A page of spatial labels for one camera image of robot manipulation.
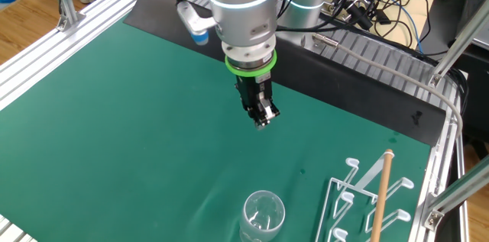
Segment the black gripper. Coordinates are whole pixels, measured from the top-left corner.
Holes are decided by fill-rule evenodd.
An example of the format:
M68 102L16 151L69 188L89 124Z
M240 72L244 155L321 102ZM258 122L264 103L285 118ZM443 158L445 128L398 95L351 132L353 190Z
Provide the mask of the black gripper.
M258 130L266 128L280 114L273 103L271 72L260 76L236 76L241 102Z

